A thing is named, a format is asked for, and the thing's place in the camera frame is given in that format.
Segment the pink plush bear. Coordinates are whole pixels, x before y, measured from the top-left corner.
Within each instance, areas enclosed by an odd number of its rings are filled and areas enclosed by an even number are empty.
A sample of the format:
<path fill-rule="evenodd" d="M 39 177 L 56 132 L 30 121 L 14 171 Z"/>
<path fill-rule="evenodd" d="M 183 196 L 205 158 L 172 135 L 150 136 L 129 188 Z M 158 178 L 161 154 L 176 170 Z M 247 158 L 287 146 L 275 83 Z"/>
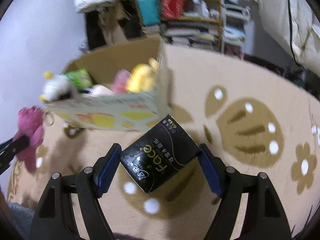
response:
<path fill-rule="evenodd" d="M 43 143 L 43 110 L 33 106 L 23 108 L 18 112 L 18 131 L 13 141 L 26 136 L 29 139 L 29 146 L 16 154 L 19 161 L 25 163 L 25 167 L 30 173 L 36 172 L 36 150 Z"/>

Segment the white fluffy plush toy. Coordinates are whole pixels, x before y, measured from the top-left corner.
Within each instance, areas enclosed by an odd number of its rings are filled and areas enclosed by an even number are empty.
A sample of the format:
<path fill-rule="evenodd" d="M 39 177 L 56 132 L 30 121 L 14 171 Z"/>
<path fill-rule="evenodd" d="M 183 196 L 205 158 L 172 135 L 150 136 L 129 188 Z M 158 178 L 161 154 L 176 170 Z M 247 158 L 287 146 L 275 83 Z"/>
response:
<path fill-rule="evenodd" d="M 53 72 L 44 72 L 46 80 L 43 92 L 40 95 L 42 102 L 53 102 L 57 100 L 65 100 L 77 96 L 75 84 L 69 81 L 65 75 L 56 75 Z"/>

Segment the green tissue pack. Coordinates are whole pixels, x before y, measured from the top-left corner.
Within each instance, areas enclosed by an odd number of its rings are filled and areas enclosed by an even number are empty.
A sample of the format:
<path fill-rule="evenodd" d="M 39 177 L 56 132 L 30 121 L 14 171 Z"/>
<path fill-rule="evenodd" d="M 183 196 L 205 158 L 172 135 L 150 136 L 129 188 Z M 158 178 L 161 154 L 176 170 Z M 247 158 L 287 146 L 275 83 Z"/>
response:
<path fill-rule="evenodd" d="M 78 69 L 63 74 L 69 81 L 75 84 L 77 90 L 84 90 L 93 86 L 93 81 L 86 69 Z"/>

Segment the pink tissue roll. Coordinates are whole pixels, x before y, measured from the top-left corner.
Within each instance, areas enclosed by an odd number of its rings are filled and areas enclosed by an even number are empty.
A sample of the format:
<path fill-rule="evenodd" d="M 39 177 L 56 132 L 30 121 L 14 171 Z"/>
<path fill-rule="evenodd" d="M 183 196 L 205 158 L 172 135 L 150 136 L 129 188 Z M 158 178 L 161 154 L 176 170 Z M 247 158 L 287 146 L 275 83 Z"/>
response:
<path fill-rule="evenodd" d="M 112 91 L 114 94 L 127 93 L 126 84 L 131 73 L 125 69 L 121 69 L 117 72 L 112 85 Z"/>

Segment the yellow plush toy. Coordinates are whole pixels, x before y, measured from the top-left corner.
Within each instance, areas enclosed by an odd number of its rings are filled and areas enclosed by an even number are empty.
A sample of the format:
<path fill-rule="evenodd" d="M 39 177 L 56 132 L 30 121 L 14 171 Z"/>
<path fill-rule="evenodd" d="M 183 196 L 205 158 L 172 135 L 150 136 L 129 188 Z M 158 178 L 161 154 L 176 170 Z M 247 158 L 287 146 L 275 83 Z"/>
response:
<path fill-rule="evenodd" d="M 152 91 L 157 80 L 159 63 L 150 58 L 148 64 L 140 63 L 132 70 L 127 83 L 126 90 L 130 93 Z"/>

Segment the beige patterned carpet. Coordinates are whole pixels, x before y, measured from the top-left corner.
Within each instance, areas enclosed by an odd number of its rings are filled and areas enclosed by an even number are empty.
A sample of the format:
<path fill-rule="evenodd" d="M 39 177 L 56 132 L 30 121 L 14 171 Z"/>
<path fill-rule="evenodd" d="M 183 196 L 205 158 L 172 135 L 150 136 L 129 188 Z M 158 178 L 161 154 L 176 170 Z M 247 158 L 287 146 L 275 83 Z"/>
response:
<path fill-rule="evenodd" d="M 244 174 L 270 177 L 291 237 L 319 207 L 319 101 L 255 64 L 206 50 L 165 44 L 173 118 L 198 143 Z M 93 164 L 114 142 L 126 148 L 139 131 L 76 127 L 55 114 L 30 174 L 15 163 L 8 200 L 34 209 L 53 172 L 70 175 Z"/>

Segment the pale pink plush in box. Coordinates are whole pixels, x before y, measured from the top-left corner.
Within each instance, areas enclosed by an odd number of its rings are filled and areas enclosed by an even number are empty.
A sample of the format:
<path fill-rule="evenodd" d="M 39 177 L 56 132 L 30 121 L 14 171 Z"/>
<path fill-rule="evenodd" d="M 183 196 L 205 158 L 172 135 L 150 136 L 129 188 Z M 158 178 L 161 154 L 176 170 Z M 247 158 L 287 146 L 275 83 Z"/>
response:
<path fill-rule="evenodd" d="M 115 93 L 110 90 L 109 88 L 103 86 L 103 85 L 94 85 L 91 88 L 91 91 L 89 92 L 89 95 L 93 97 L 97 96 L 114 96 Z"/>

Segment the cardboard box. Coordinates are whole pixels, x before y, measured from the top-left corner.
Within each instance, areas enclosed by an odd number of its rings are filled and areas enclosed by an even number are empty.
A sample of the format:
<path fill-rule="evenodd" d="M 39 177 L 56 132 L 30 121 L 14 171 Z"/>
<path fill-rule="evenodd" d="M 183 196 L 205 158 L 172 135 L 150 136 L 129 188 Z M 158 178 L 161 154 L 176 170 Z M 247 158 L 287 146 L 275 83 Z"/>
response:
<path fill-rule="evenodd" d="M 72 61 L 65 72 L 85 69 L 96 85 L 111 87 L 117 72 L 129 72 L 149 59 L 158 62 L 159 70 L 152 90 L 117 95 L 77 96 L 45 103 L 47 110 L 76 127 L 109 131 L 146 132 L 170 113 L 167 68 L 163 38 L 139 38 L 101 47 Z"/>

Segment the beige hanging coat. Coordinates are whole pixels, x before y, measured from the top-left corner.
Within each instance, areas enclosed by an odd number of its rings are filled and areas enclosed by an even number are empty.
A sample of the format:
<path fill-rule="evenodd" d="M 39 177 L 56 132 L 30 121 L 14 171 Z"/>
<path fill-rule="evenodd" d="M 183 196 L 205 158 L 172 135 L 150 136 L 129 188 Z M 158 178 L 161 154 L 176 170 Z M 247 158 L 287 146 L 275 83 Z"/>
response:
<path fill-rule="evenodd" d="M 108 46 L 127 41 L 125 32 L 119 24 L 120 20 L 125 19 L 126 14 L 120 2 L 114 4 L 112 7 L 104 7 L 100 9 L 99 26 Z"/>

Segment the stack of books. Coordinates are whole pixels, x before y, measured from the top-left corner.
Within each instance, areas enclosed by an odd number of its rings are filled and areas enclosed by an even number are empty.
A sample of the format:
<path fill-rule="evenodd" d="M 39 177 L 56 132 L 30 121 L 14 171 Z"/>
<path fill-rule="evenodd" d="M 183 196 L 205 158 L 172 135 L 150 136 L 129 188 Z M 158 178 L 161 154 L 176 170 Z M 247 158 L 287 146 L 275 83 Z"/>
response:
<path fill-rule="evenodd" d="M 151 37 L 160 35 L 165 42 L 175 46 L 219 51 L 221 27 L 216 23 L 200 21 L 163 21 L 160 24 L 143 26 L 142 32 Z"/>

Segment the teal bag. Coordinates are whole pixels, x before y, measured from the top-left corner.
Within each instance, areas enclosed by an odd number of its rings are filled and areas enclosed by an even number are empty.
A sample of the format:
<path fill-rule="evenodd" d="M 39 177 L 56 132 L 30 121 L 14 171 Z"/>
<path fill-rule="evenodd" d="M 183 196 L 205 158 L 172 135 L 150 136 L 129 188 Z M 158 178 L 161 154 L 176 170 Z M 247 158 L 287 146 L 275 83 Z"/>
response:
<path fill-rule="evenodd" d="M 160 24 L 161 4 L 159 0 L 136 0 L 136 2 L 144 26 Z"/>

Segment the white rolling cart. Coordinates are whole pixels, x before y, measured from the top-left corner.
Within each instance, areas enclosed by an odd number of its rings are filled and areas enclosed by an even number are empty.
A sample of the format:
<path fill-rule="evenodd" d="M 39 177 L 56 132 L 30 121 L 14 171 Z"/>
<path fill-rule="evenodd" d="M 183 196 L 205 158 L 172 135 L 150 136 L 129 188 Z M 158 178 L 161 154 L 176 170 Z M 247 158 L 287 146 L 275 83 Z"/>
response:
<path fill-rule="evenodd" d="M 231 0 L 222 3 L 221 53 L 244 59 L 242 51 L 246 41 L 245 25 L 251 20 L 249 6 Z"/>

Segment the red patterned bag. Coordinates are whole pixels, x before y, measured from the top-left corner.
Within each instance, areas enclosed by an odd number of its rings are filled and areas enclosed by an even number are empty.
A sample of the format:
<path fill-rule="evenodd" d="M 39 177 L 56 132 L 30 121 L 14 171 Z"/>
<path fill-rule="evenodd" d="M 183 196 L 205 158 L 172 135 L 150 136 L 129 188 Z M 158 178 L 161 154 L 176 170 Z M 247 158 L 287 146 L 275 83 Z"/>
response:
<path fill-rule="evenodd" d="M 180 18 L 184 13 L 184 6 L 187 0 L 160 0 L 161 16 L 163 18 Z"/>

